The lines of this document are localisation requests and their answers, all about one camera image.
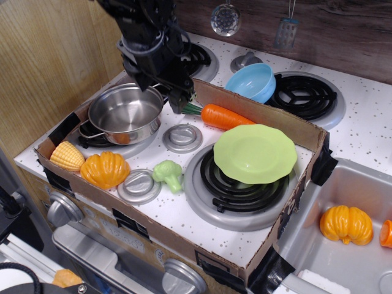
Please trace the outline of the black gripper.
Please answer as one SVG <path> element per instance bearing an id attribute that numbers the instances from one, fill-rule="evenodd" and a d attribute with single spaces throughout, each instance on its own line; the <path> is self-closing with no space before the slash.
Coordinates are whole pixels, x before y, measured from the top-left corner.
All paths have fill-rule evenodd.
<path id="1" fill-rule="evenodd" d="M 195 96 L 194 83 L 181 64 L 181 57 L 187 54 L 183 42 L 191 43 L 187 32 L 168 29 L 151 45 L 131 42 L 125 37 L 117 43 L 125 71 L 142 91 L 154 82 L 170 88 L 167 97 L 175 114 L 181 114 Z"/>

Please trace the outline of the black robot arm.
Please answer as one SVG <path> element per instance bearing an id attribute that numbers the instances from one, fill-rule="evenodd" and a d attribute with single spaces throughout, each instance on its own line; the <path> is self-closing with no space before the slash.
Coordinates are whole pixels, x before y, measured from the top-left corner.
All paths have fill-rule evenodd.
<path id="1" fill-rule="evenodd" d="M 180 114 L 195 95 L 194 82 L 181 58 L 191 49 L 180 28 L 173 1 L 99 1 L 115 19 L 123 66 L 141 90 L 154 83 L 168 88 L 168 101 Z"/>

